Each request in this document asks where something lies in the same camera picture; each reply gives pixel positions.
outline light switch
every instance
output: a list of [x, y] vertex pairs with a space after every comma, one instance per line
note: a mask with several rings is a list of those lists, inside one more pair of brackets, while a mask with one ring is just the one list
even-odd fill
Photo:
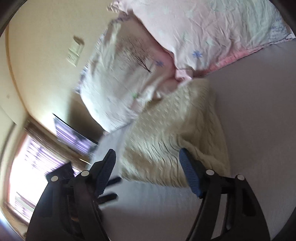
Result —
[[69, 50], [71, 50], [73, 53], [80, 56], [83, 47], [84, 47], [84, 44], [82, 40], [78, 39], [77, 37], [74, 37]]
[[74, 66], [77, 65], [77, 62], [79, 60], [79, 56], [75, 53], [73, 53], [70, 49], [68, 50], [68, 56], [67, 56], [67, 60], [73, 64]]

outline cream knit blanket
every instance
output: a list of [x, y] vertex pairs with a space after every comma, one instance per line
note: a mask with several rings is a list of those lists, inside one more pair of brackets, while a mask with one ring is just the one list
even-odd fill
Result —
[[187, 148], [207, 169], [230, 173], [226, 142], [208, 80], [194, 79], [162, 101], [151, 103], [127, 134], [120, 161], [127, 180], [187, 187], [178, 160]]

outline pillow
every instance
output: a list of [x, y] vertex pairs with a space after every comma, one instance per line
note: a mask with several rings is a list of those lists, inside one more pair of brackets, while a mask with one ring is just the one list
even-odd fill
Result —
[[117, 0], [109, 10], [133, 12], [178, 69], [199, 75], [295, 38], [268, 0]]
[[137, 18], [120, 14], [99, 39], [78, 91], [91, 116], [112, 132], [174, 91], [175, 71], [173, 58]]

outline pink pillowcase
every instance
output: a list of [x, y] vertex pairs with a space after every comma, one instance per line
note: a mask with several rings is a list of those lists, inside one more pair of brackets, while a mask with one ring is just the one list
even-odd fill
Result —
[[295, 38], [268, 0], [117, 0], [109, 10], [133, 12], [178, 69], [199, 75]]

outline television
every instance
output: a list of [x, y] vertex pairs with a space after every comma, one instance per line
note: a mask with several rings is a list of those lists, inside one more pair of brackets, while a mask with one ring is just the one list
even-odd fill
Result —
[[98, 143], [79, 134], [54, 114], [57, 138], [75, 152], [91, 158]]

